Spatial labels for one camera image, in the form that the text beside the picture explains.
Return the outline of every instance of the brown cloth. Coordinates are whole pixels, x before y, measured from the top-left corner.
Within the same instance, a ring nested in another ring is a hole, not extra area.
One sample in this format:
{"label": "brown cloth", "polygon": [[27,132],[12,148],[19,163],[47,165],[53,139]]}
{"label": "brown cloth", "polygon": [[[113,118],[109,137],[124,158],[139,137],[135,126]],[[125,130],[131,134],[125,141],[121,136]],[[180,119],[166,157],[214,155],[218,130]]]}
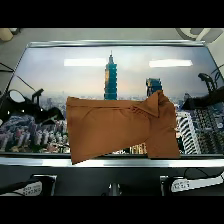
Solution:
{"label": "brown cloth", "polygon": [[72,163],[145,142],[150,158],[179,158],[174,105],[159,90],[145,101],[67,99]]}

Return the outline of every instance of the brown shorts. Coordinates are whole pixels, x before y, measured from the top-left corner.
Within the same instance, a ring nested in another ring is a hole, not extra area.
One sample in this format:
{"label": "brown shorts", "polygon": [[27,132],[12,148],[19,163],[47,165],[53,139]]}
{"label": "brown shorts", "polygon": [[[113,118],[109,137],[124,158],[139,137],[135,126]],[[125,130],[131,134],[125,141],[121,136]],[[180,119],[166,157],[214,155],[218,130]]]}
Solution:
{"label": "brown shorts", "polygon": [[157,91],[145,101],[67,99],[72,163],[145,142],[150,158],[179,158],[174,105]]}

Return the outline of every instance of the metal frame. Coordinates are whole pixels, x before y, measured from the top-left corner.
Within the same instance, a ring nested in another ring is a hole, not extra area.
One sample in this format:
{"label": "metal frame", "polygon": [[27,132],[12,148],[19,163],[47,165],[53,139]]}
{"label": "metal frame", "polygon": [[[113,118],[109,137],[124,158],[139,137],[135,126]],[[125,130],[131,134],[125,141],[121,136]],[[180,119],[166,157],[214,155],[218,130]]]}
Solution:
{"label": "metal frame", "polygon": [[[16,68],[18,67],[27,48],[48,47],[101,47],[101,46],[180,46],[206,47],[204,41],[189,40],[82,40],[82,41],[50,41],[30,42],[24,49]],[[4,91],[7,92],[14,73]],[[50,155],[36,153],[0,153],[0,164],[21,166],[50,166],[50,167],[222,167],[223,155],[184,155],[179,160],[150,160],[146,156],[132,155],[122,158],[121,155],[104,156],[72,165],[70,155]]]}

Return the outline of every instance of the sky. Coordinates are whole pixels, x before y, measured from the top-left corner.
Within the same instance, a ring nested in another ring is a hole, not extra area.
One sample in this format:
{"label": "sky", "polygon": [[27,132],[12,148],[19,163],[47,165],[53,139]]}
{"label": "sky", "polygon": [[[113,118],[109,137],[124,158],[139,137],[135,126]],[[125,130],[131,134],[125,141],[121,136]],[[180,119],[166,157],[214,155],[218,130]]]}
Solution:
{"label": "sky", "polygon": [[[208,93],[199,73],[210,74],[216,65],[205,47],[172,46],[114,46],[114,47],[55,47],[28,48],[16,70],[35,90],[44,89],[43,95],[64,92],[67,96],[104,94],[105,66],[66,67],[64,59],[105,58],[112,50],[117,64],[118,96],[146,96],[146,78],[160,78],[164,94],[183,97]],[[150,60],[191,60],[189,67],[150,68]],[[31,91],[18,78],[10,86],[21,93]]]}

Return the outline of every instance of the cityscape print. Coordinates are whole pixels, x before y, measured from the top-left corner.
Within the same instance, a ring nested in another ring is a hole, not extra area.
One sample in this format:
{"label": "cityscape print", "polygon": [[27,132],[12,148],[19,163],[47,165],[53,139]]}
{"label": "cityscape print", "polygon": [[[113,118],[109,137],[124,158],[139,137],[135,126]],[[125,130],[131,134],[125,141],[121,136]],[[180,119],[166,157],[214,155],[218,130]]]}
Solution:
{"label": "cityscape print", "polygon": [[[79,98],[142,101],[157,90],[164,90],[166,95],[166,89],[163,88],[165,82],[163,83],[159,76],[151,77],[150,73],[144,79],[144,86],[142,86],[145,89],[145,94],[119,94],[119,64],[116,63],[116,56],[112,51],[104,73],[103,94],[83,94]],[[224,104],[218,103],[195,110],[181,109],[187,99],[203,96],[209,92],[206,83],[200,84],[204,85],[204,92],[182,91],[182,95],[167,95],[176,109],[176,139],[179,150],[181,154],[223,154]],[[44,109],[57,107],[66,118],[66,99],[67,94],[64,91],[58,94],[43,94],[40,97],[40,106]],[[53,125],[41,125],[36,124],[34,118],[29,115],[13,115],[0,128],[0,152],[70,153],[66,119],[56,121]],[[146,145],[141,143],[113,154],[147,154]]]}

